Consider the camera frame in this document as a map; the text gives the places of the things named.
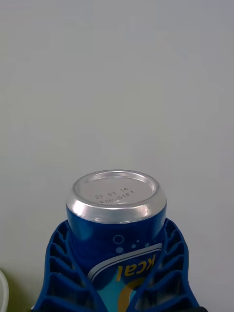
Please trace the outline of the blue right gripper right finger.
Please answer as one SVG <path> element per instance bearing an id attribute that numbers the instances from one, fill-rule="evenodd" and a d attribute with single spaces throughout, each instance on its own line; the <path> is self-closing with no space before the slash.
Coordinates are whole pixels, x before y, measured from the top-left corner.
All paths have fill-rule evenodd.
<path id="1" fill-rule="evenodd" d="M 189 251 L 176 224 L 165 220 L 159 259 L 131 300 L 133 312 L 186 312 L 199 308 L 188 279 Z"/>

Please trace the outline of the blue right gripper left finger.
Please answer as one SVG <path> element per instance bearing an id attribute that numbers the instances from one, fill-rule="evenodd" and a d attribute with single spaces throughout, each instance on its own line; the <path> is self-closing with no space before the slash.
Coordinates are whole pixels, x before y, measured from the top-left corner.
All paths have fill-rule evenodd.
<path id="1" fill-rule="evenodd" d="M 52 234 L 45 254 L 43 285 L 33 312 L 104 312 L 105 305 L 76 263 L 64 221 Z"/>

